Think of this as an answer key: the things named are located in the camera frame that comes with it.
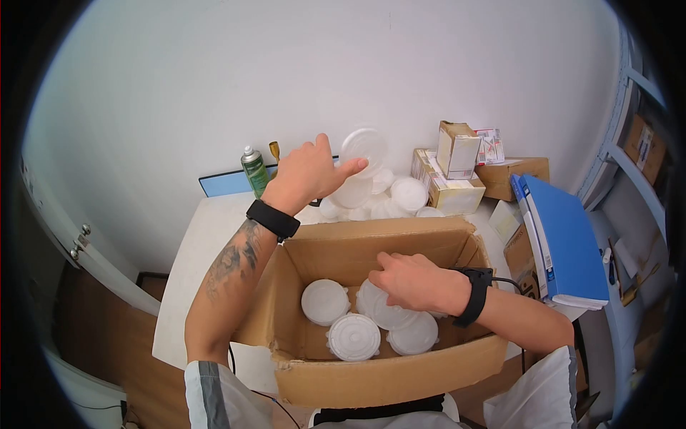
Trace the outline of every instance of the green spray can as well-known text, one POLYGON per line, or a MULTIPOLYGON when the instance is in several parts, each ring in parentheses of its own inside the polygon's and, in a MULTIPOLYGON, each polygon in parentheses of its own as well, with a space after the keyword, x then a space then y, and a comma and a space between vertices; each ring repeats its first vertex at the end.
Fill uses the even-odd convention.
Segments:
POLYGON ((269 182, 269 174, 267 174, 267 167, 264 166, 262 154, 258 150, 246 146, 243 156, 241 156, 241 165, 243 171, 246 172, 250 187, 255 193, 255 198, 261 198, 269 182))

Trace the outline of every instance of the forearm tattoo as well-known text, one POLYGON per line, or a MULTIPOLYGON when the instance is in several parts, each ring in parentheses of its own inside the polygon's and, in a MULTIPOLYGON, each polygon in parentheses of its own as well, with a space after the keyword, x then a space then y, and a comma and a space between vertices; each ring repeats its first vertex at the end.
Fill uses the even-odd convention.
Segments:
POLYGON ((225 286, 229 277, 240 272, 242 280, 255 271, 260 229, 263 226, 252 219, 246 219, 236 234, 226 244, 207 271, 205 292, 210 301, 217 299, 219 286, 225 286))

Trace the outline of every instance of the black wrist strap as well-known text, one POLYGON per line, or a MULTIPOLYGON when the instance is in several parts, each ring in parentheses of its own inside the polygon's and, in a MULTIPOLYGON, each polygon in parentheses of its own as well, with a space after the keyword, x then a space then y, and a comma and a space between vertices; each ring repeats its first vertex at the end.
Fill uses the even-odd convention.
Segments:
POLYGON ((459 317, 455 317, 453 325, 458 327, 468 327, 479 318, 481 311, 486 304, 486 288, 493 280, 493 269, 491 268, 451 268, 460 271, 469 278, 472 283, 472 291, 469 295, 467 306, 459 317))
POLYGON ((246 212, 246 216, 273 232, 279 243, 293 237, 300 227, 299 220, 271 207, 262 200, 255 200, 246 212))

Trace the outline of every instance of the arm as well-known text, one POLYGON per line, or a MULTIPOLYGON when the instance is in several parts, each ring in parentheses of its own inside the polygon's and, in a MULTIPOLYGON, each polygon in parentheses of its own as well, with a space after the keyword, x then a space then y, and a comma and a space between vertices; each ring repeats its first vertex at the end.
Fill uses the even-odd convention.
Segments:
MULTIPOLYGON (((381 252, 377 260, 383 270, 369 273, 369 280, 388 292, 388 305, 454 316, 464 311, 471 283, 462 273, 439 268, 424 255, 381 252)), ((537 353, 548 354, 564 345, 574 345, 574 328, 564 314, 534 299, 496 288, 488 288, 486 304, 476 322, 537 353)))
MULTIPOLYGON (((346 178, 367 166, 353 159, 333 166, 329 138, 319 134, 279 162, 279 175, 267 185, 262 201, 294 216, 312 200, 331 194, 346 178)), ((186 317, 189 362, 206 360, 228 366, 231 335, 245 316, 252 292, 276 248, 276 236, 246 220, 207 270, 186 317)))

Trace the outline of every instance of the gray stripe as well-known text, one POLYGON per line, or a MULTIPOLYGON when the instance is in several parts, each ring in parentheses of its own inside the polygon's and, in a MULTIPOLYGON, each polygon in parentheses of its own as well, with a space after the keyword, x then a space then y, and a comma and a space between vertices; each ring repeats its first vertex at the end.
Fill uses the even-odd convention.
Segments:
POLYGON ((576 429, 576 352, 574 347, 567 346, 569 349, 569 409, 571 411, 571 429, 576 429))
POLYGON ((219 366, 216 362, 198 362, 202 402, 207 415, 207 429, 228 429, 228 415, 222 394, 222 382, 219 378, 219 366))

